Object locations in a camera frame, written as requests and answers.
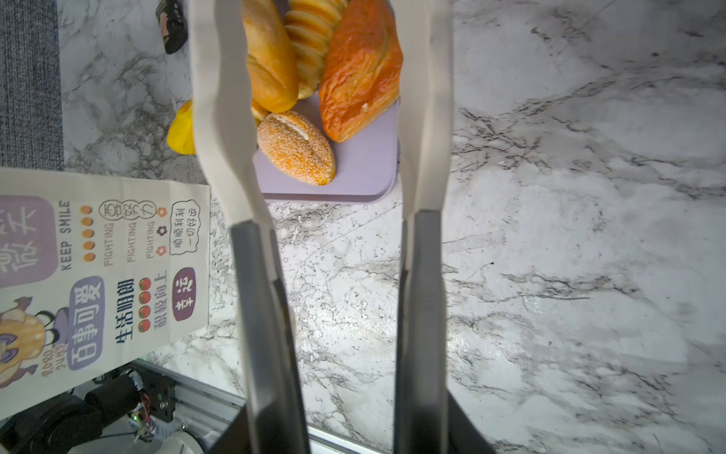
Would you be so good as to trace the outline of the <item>white analog clock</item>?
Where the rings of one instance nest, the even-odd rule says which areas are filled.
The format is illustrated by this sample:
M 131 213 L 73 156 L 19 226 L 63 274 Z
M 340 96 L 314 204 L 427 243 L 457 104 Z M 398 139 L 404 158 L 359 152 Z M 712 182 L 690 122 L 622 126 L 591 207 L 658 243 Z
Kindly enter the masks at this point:
M 202 446 L 189 433 L 177 431 L 169 435 L 162 446 L 156 451 L 157 454 L 204 454 Z

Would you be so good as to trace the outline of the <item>yellow lemon shaped bread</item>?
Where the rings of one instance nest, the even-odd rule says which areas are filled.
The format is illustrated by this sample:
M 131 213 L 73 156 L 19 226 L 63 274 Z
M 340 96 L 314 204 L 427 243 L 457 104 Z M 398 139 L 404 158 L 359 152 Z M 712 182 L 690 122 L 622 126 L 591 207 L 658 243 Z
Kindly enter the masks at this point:
M 177 111 L 169 127 L 168 147 L 181 155 L 195 155 L 193 130 L 193 102 L 188 100 Z

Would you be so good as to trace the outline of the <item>white patterned paper bag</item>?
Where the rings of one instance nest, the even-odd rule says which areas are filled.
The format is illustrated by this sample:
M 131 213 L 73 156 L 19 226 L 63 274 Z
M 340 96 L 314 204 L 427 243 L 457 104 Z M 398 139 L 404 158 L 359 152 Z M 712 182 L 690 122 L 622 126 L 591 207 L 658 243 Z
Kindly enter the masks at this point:
M 205 327 L 205 185 L 1 171 L 1 415 Z

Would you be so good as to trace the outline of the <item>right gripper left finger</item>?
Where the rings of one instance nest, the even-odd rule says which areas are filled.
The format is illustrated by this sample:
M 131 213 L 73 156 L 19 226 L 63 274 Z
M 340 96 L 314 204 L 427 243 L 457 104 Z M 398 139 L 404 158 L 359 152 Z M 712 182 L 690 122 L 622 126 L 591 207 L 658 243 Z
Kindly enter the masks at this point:
M 242 12 L 240 1 L 189 4 L 196 153 L 232 244 L 251 451 L 307 453 L 282 265 L 253 164 L 256 127 Z

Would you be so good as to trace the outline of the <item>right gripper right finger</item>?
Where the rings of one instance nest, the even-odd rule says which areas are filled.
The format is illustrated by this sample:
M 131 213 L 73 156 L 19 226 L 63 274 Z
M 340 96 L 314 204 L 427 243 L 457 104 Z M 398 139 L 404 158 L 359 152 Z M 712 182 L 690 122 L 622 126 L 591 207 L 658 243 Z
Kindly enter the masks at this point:
M 442 208 L 453 142 L 453 9 L 449 1 L 392 4 L 404 63 L 402 256 L 393 450 L 447 448 L 446 300 Z

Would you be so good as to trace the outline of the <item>reddish brown croissant pastry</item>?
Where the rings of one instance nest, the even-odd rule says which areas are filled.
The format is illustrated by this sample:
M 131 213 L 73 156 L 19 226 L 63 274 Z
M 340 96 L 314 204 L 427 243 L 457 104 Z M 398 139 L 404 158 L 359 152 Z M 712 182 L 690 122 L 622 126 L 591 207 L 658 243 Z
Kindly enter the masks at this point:
M 403 60 L 389 3 L 352 1 L 332 37 L 319 90 L 330 139 L 351 139 L 395 104 Z

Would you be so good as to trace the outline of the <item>striped twisted bread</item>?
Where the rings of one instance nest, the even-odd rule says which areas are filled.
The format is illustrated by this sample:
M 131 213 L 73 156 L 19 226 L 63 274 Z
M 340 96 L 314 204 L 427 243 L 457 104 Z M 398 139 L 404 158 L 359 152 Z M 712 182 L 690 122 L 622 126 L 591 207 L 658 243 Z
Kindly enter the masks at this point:
M 299 100 L 317 91 L 331 39 L 348 5 L 347 0 L 289 1 L 284 25 L 296 53 Z

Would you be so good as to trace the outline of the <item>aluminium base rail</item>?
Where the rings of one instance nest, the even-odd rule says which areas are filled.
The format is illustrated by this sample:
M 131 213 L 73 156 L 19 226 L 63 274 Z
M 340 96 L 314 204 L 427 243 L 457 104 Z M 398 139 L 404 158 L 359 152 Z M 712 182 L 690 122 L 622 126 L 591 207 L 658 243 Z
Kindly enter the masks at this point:
M 113 422 L 99 441 L 74 453 L 156 453 L 177 431 L 192 435 L 207 453 L 245 410 L 243 397 L 161 366 L 133 361 L 121 371 L 144 386 L 149 404 Z

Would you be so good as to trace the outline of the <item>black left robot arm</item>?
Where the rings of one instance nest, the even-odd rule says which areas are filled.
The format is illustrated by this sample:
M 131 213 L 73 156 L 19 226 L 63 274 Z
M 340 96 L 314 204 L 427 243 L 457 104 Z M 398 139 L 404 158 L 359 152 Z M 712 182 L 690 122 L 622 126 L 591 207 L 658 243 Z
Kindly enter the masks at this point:
M 147 367 L 127 365 L 19 412 L 1 425 L 3 453 L 67 453 L 96 440 L 130 437 L 150 443 L 175 410 L 176 382 Z

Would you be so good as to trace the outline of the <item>pale braided bread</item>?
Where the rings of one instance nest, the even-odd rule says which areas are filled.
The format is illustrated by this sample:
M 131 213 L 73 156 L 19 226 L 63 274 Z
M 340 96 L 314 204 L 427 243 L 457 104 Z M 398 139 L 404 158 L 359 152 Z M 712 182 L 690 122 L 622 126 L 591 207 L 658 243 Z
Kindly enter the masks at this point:
M 270 114 L 270 112 L 262 107 L 256 100 L 251 102 L 251 113 L 253 114 L 253 119 L 257 126 L 259 126 Z

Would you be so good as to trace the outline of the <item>long golden baguette loaf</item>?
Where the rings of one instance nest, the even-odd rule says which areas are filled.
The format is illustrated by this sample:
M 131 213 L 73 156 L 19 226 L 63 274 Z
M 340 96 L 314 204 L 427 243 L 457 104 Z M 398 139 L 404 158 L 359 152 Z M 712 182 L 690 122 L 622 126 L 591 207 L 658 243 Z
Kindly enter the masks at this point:
M 253 100 L 272 113 L 289 111 L 299 96 L 296 53 L 274 3 L 242 2 L 247 69 Z

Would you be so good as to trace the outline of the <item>lilac plastic tray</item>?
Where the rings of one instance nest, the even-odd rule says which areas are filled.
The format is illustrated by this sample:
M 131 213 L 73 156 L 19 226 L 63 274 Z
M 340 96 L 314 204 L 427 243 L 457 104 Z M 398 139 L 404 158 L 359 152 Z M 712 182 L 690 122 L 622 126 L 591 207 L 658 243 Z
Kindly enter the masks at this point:
M 284 25 L 285 14 L 289 11 L 289 1 L 272 2 Z M 345 204 L 356 202 L 367 204 L 380 200 L 391 190 L 396 179 L 398 100 L 367 128 L 351 139 L 337 143 L 323 130 L 320 88 L 321 83 L 312 96 L 305 100 L 298 99 L 289 111 L 304 115 L 329 141 L 336 159 L 335 179 L 323 187 L 299 182 L 277 169 L 259 149 L 253 162 L 264 196 L 276 201 L 344 202 Z

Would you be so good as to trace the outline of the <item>sesame oval bread roll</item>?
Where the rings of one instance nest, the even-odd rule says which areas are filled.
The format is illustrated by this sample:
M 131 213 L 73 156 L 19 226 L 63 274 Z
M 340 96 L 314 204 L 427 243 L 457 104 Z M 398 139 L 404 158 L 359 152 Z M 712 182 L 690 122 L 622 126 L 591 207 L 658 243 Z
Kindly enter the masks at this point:
M 299 182 L 323 187 L 337 175 L 329 141 L 300 113 L 270 113 L 257 129 L 257 142 L 277 169 Z

